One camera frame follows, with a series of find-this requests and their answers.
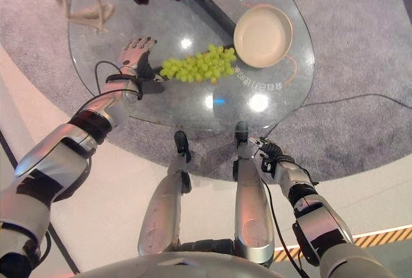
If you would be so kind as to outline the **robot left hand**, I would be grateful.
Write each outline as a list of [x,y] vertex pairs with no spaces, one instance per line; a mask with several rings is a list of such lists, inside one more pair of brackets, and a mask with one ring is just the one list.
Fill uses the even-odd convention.
[[149,63],[151,48],[157,43],[151,37],[139,37],[129,41],[120,52],[118,61],[122,73],[136,76],[142,80],[164,82],[160,68],[152,68]]

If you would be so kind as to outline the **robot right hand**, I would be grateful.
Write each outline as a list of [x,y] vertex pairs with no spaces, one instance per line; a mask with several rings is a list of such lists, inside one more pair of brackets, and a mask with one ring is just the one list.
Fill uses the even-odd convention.
[[261,151],[262,162],[274,162],[283,157],[281,148],[273,141],[260,136],[259,138],[249,137],[249,142],[258,147]]

